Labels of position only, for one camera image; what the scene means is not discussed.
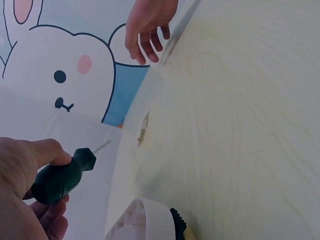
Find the green screwdriver handle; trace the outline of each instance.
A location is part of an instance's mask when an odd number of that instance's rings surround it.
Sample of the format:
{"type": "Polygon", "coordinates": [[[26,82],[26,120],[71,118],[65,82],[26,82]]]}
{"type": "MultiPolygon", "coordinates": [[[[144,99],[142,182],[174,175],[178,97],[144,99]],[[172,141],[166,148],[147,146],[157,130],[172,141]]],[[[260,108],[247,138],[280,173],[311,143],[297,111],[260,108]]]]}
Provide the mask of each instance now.
{"type": "Polygon", "coordinates": [[[83,171],[94,169],[96,160],[89,148],[80,148],[75,151],[69,164],[47,165],[36,175],[30,189],[33,197],[45,205],[59,201],[79,184],[83,171]]]}

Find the light wood panel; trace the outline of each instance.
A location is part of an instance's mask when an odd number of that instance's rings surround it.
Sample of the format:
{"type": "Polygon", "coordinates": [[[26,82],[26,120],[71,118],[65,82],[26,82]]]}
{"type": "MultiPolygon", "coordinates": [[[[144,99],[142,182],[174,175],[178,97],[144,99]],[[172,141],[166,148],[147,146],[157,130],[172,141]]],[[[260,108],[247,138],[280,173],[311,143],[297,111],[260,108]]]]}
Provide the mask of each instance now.
{"type": "Polygon", "coordinates": [[[125,121],[107,228],[140,196],[177,208],[199,240],[320,239],[319,13],[202,0],[125,121]]]}

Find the blue patch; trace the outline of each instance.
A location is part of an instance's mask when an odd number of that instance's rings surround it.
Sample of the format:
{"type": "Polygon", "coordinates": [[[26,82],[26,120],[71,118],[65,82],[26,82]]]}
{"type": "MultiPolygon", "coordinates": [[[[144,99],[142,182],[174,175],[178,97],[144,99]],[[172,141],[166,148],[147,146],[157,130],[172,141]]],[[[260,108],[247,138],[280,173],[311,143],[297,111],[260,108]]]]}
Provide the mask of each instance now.
{"type": "Polygon", "coordinates": [[[115,85],[111,103],[103,123],[119,126],[127,112],[149,67],[115,64],[115,85]]]}

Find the bunny mouth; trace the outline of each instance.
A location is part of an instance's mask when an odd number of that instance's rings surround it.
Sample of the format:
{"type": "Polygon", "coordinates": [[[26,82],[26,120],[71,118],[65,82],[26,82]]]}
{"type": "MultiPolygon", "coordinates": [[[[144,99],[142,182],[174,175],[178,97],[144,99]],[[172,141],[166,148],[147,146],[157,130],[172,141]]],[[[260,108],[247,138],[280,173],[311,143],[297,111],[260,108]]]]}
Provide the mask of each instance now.
{"type": "Polygon", "coordinates": [[[68,113],[70,113],[70,109],[72,109],[75,105],[72,103],[70,106],[66,106],[66,105],[64,105],[64,99],[63,99],[62,97],[58,97],[58,98],[55,100],[54,106],[55,106],[57,109],[64,108],[64,109],[66,109],[66,111],[67,111],[68,113]]]}

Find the hand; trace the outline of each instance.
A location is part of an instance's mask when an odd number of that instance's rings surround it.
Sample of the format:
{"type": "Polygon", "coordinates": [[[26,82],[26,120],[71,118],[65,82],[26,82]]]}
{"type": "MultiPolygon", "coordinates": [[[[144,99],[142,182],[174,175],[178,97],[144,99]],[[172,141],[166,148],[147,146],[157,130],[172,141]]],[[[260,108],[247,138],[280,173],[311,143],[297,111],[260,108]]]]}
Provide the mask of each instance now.
{"type": "Polygon", "coordinates": [[[0,137],[0,233],[2,239],[62,240],[68,221],[63,217],[69,196],[52,205],[28,206],[30,187],[39,168],[66,165],[71,156],[52,139],[14,140],[0,137]]]}
{"type": "Polygon", "coordinates": [[[157,33],[161,28],[164,39],[170,38],[169,22],[176,14],[178,0],[136,0],[126,22],[125,47],[130,52],[132,59],[144,65],[146,59],[138,45],[140,44],[147,57],[154,63],[159,61],[155,50],[161,52],[163,46],[157,33]]]}

